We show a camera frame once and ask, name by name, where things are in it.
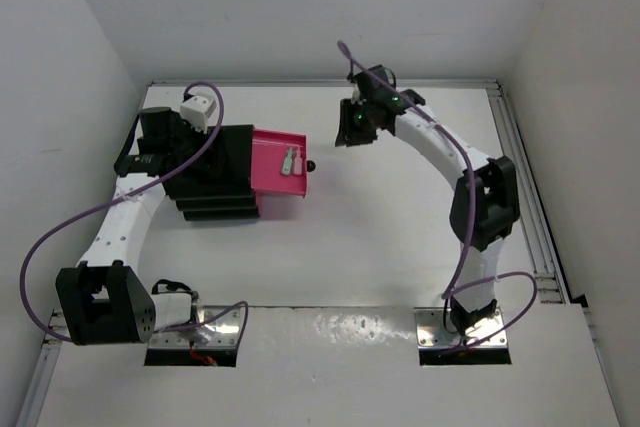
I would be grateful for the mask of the black drawer cabinet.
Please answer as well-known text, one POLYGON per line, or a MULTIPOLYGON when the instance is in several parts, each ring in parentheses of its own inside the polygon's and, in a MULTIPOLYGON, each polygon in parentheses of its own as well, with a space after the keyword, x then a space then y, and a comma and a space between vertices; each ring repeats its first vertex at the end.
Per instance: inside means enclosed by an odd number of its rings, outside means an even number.
POLYGON ((257 219, 256 191, 251 186, 254 126, 221 128, 196 162, 163 183, 167 196, 190 222, 257 219))

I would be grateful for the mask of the pink top drawer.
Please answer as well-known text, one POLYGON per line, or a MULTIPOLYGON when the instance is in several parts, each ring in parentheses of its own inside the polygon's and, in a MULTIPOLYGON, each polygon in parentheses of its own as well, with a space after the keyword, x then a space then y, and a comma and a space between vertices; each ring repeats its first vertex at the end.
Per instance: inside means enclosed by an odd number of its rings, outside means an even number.
POLYGON ((308 161, 305 135, 264 129, 253 131, 251 187, 257 193, 305 197, 308 190, 308 161), (282 161, 289 147, 301 150, 301 176, 280 174, 282 161))

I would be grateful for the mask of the pink highlighter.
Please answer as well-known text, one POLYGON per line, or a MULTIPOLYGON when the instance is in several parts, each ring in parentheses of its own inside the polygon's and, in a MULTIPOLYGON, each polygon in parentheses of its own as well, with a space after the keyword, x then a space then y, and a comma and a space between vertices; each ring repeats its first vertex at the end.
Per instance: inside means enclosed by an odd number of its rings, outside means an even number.
POLYGON ((300 149, 296 149, 293 156, 292 174, 294 176, 301 176, 303 173, 303 159, 300 149))

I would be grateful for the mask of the green highlighter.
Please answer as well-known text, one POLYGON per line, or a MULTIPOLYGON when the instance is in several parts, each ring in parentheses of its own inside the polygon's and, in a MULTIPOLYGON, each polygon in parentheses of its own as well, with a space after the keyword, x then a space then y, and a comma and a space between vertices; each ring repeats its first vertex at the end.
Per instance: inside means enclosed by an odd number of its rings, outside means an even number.
POLYGON ((295 150, 293 147, 289 147, 284 155, 281 169, 280 169, 280 174, 282 176, 289 176, 292 173, 294 159, 295 159, 295 150))

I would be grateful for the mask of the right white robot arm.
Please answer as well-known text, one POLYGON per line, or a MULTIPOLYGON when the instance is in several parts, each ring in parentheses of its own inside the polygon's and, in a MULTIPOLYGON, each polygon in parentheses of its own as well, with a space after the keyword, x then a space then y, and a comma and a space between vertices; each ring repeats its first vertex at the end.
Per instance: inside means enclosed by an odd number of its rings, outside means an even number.
POLYGON ((491 157, 472 147, 444 126, 416 91, 397 90, 384 66, 351 72, 347 80, 353 93, 340 102, 336 146, 369 145, 387 131, 415 149, 452 189, 449 224, 460 258, 442 298, 450 324, 464 335, 497 307, 498 258, 520 218, 515 165, 507 156, 491 157))

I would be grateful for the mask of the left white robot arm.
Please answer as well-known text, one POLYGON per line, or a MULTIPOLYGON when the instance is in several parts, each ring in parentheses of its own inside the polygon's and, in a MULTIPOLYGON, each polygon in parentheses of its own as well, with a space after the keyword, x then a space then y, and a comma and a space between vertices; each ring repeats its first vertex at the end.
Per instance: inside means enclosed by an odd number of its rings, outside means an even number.
POLYGON ((204 157, 219 134, 218 103, 179 110, 142 110, 114 164, 116 184, 90 247, 74 267, 63 268, 55 288, 69 340, 75 345, 146 343, 151 336, 194 322, 191 289, 147 289, 139 259, 166 184, 204 157))

